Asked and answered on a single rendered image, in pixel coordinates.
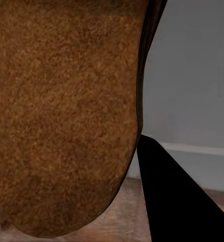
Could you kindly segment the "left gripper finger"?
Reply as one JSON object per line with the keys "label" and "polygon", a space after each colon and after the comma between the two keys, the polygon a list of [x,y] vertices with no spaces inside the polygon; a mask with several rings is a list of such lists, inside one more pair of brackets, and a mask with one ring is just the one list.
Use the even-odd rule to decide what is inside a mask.
{"label": "left gripper finger", "polygon": [[152,242],[224,242],[224,212],[153,138],[137,155]]}

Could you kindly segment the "sandal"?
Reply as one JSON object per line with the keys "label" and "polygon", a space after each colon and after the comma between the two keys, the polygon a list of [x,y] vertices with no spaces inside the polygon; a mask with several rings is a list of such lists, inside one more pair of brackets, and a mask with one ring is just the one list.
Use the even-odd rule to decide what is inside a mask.
{"label": "sandal", "polygon": [[120,190],[167,0],[0,0],[0,211],[58,237]]}

